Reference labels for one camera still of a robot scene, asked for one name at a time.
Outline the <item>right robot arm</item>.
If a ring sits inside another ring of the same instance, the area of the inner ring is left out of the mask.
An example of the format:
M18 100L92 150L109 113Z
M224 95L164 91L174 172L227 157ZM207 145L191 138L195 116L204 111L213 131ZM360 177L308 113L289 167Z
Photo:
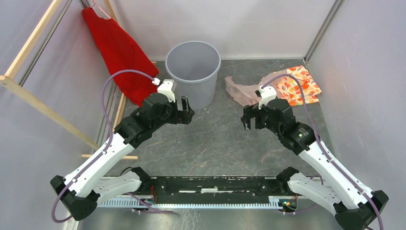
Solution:
M311 165L328 183L325 187L289 167L277 176L276 188L281 195L293 192L307 197L329 211L345 230L369 229L374 220L384 229L381 212L388 195L382 190L373 191L351 174L330 153L314 128L296 120L286 100L245 106L241 121L246 130L251 129L252 119L256 129L270 130L285 148Z

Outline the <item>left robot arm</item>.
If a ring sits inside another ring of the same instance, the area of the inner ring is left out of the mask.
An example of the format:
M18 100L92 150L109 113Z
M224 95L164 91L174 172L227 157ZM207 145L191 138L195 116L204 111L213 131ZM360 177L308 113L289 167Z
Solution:
M88 217L99 203L123 193L145 195L150 181L128 172L103 184L100 179L124 156L138 148L165 124L188 125L194 111L186 96L182 110L162 93L150 94L129 116L116 126L108 140L81 166L66 176L54 176L50 184L57 194L51 218L55 223Z

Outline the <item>pink translucent trash bag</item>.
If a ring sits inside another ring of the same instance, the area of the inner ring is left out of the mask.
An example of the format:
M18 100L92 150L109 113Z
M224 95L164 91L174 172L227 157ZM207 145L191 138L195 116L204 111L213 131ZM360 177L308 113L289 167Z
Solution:
M276 96L281 97L281 93L277 90L276 84L279 83L284 76L284 73L270 73L263 77L259 83L254 85L236 84L231 76L225 77L226 91L240 105L254 105L259 103L261 97L256 91L264 91L266 88L273 88Z

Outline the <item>grey plastic trash bin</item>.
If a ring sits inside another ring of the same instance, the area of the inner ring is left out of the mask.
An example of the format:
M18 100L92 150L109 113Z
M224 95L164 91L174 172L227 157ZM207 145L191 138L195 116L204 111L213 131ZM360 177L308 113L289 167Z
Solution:
M165 59L166 71L177 84L177 94L186 96L193 110L204 109L213 101L220 67L220 53L203 41L180 43Z

